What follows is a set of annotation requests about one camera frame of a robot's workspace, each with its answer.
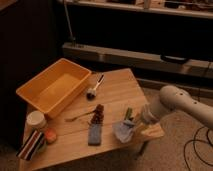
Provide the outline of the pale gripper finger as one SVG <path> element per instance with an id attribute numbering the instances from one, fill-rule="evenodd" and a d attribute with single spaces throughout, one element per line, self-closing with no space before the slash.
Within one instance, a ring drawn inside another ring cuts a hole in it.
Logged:
<path id="1" fill-rule="evenodd" d="M 147 124 L 141 123 L 141 124 L 134 127 L 133 133 L 134 134 L 141 133 L 143 130 L 146 130 L 147 128 L 148 128 Z"/>

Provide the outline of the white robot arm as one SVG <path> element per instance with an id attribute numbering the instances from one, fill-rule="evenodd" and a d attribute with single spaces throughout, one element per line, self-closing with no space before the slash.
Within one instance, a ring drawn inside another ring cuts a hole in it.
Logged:
<path id="1" fill-rule="evenodd" d="M 193 99 L 187 91 L 173 85 L 162 87 L 151 102 L 144 104 L 134 118 L 134 123 L 154 125 L 175 110 L 187 113 L 213 130 L 213 107 Z"/>

